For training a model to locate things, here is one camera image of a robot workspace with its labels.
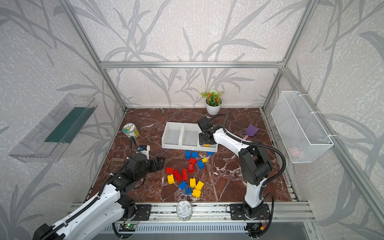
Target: black cable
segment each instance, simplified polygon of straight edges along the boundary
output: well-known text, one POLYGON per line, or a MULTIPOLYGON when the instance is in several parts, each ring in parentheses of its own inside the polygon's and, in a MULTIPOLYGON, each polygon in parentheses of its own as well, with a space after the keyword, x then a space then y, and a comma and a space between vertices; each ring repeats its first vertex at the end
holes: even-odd
POLYGON ((214 119, 215 117, 218 117, 218 116, 225 116, 225 119, 224 119, 224 122, 223 122, 223 130, 225 132, 225 134, 227 136, 229 136, 230 138, 242 143, 242 144, 246 144, 246 145, 250 145, 250 146, 254 146, 254 147, 263 147, 263 148, 267 148, 267 149, 271 149, 271 150, 274 150, 280 157, 281 157, 281 168, 280 168, 280 171, 278 173, 276 173, 274 176, 268 178, 265 182, 264 182, 264 186, 266 186, 267 183, 275 180, 276 178, 278 178, 281 174, 283 174, 284 170, 285 170, 285 167, 286 167, 286 160, 285 160, 285 157, 284 155, 276 148, 274 147, 271 147, 271 146, 267 146, 267 145, 264 145, 264 144, 259 144, 259 143, 254 143, 254 142, 248 142, 248 141, 245 141, 243 139, 239 139, 237 136, 235 135, 232 135, 230 132, 228 132, 226 129, 225 129, 225 123, 228 119, 228 115, 226 114, 218 114, 218 115, 215 115, 212 117, 212 119, 214 119))

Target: drain grate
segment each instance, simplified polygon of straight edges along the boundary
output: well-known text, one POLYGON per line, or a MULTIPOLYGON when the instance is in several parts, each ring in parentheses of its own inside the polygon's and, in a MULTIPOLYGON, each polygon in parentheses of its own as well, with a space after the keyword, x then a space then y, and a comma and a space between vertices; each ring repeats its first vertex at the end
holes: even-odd
MULTIPOLYGON (((135 233, 243 233, 246 223, 139 223, 135 233)), ((101 233, 113 233, 112 227, 101 233)))
POLYGON ((121 168, 121 166, 125 163, 125 158, 113 157, 108 164, 107 172, 115 173, 117 170, 121 168))

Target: white wire basket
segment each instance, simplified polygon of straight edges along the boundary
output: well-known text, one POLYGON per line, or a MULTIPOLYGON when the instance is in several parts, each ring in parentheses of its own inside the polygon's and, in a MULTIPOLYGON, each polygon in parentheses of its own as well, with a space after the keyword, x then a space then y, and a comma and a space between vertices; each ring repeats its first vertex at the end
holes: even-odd
POLYGON ((292 163, 313 162, 333 146, 298 91, 282 91, 271 114, 292 163))

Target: wallpaper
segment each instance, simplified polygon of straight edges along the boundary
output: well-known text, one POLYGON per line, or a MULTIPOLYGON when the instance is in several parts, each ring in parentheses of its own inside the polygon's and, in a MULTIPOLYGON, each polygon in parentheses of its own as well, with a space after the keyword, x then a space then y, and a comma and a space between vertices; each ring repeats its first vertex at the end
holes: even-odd
POLYGON ((70 0, 102 61, 281 61, 307 0, 70 0))
MULTIPOLYGON (((383 7, 384 1, 319 3, 288 62, 382 196, 383 7)), ((292 89, 283 79, 268 104, 268 116, 284 90, 292 89)), ((331 149, 310 164, 289 162, 288 169, 325 239, 384 239, 384 230, 331 149)))
POLYGON ((274 68, 119 68, 108 74, 132 107, 205 106, 200 92, 224 91, 223 107, 262 106, 273 83, 274 68), (204 75, 211 76, 205 81, 204 75))
POLYGON ((56 1, 0 2, 0 238, 31 239, 82 202, 123 112, 56 1), (57 163, 8 154, 68 93, 98 107, 57 163))
POLYGON ((308 201, 326 240, 384 239, 384 229, 332 149, 312 163, 292 164, 271 117, 281 91, 294 90, 283 76, 265 108, 278 149, 287 158, 295 194, 308 201))
POLYGON ((288 66, 384 197, 383 22, 383 0, 319 5, 288 66))

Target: metal can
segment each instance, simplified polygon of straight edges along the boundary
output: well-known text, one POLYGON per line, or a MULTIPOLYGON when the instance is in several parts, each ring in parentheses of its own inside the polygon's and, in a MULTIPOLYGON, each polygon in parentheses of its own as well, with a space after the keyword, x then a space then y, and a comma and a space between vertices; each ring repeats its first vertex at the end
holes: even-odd
POLYGON ((188 201, 181 201, 176 207, 176 213, 180 220, 187 221, 192 216, 192 206, 188 201))
POLYGON ((133 136, 136 139, 139 136, 139 130, 136 128, 136 126, 133 123, 125 124, 124 127, 122 128, 122 131, 128 137, 133 136))

